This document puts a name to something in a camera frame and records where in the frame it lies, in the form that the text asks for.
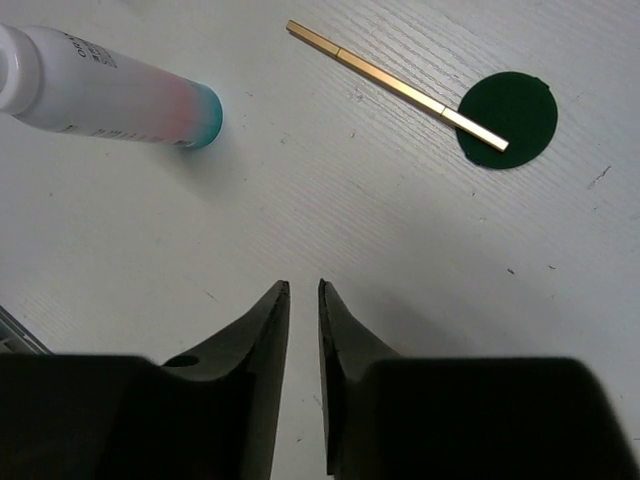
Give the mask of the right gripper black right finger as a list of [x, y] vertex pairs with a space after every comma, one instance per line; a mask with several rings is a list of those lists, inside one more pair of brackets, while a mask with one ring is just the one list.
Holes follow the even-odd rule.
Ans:
[[416, 358], [318, 286], [326, 469], [336, 479], [635, 479], [593, 373], [563, 357]]

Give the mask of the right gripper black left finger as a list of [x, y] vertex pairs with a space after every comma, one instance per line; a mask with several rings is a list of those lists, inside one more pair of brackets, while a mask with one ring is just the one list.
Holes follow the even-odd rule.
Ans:
[[290, 287], [163, 364], [124, 355], [5, 354], [5, 479], [267, 479]]

